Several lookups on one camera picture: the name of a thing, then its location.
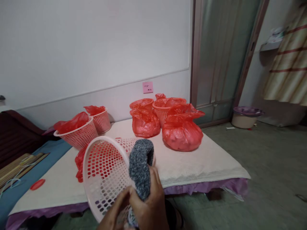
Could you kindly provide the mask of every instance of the pink sticky note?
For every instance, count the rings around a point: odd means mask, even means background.
[[[153,93],[153,92],[154,92],[153,82],[152,81],[143,82],[143,93]]]

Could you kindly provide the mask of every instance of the purple bed skirt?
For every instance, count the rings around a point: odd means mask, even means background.
[[[221,188],[226,187],[238,195],[245,196],[248,191],[247,186],[248,179],[245,178],[233,178],[212,182],[201,182],[194,183],[188,185],[179,185],[179,186],[171,186],[164,189],[165,195],[175,195],[175,194],[192,194],[193,192],[202,192],[207,193],[212,188]],[[17,230],[21,224],[28,219],[29,217],[41,217],[45,216],[47,218],[53,217],[58,213],[73,213],[73,212],[83,212],[89,208],[87,202],[78,203],[78,204],[69,204],[64,206],[57,206],[52,208],[44,208],[44,209],[35,209],[22,211],[18,213],[14,213],[9,216],[9,219],[6,223],[6,230]]]

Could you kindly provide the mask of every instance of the striped curtain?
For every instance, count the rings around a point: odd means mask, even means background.
[[[264,87],[265,100],[307,106],[307,4],[289,26]]]

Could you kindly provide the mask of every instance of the gray floor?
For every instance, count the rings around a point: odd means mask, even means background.
[[[204,194],[168,198],[183,214],[186,229],[307,229],[307,127],[278,128],[258,122],[253,130],[222,124],[203,132],[249,172],[245,202],[224,192],[223,200]],[[90,211],[82,218],[63,214],[53,230],[95,229]]]

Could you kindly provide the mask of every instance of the perforated basket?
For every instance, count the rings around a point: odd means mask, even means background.
[[[147,109],[148,111],[153,110],[153,102],[154,102],[154,100],[151,99],[151,98],[144,98],[144,99],[140,99],[140,100],[137,100],[137,101],[132,102],[132,103],[129,105],[130,109],[133,109],[134,106],[136,106],[137,104],[140,104],[140,103],[142,102],[142,100],[148,100],[148,103],[145,104],[145,105],[142,105],[142,107],[144,107],[144,108]]]
[[[178,101],[178,104],[186,103],[186,99],[184,99],[184,98],[174,97],[174,99]],[[160,125],[161,125],[161,128],[162,128],[164,123],[165,123],[167,113],[169,112],[169,109],[171,107],[157,107],[157,106],[155,106],[155,102],[153,103],[153,108],[156,111],[157,117],[159,118]]]
[[[83,147],[87,146],[94,138],[98,136],[96,131],[93,118],[89,117],[89,122],[84,126],[81,126],[74,131],[59,134],[58,131],[54,132],[54,136],[58,136],[65,140],[68,144],[75,147],[77,150],[81,150]]]
[[[100,222],[117,195],[133,185],[129,177],[129,155],[135,142],[142,138],[112,139],[100,136],[88,145],[83,160],[83,185],[89,206]],[[118,217],[126,219],[128,207]]]
[[[97,129],[98,134],[105,133],[111,128],[107,108],[102,113],[91,116],[94,119],[94,124]]]

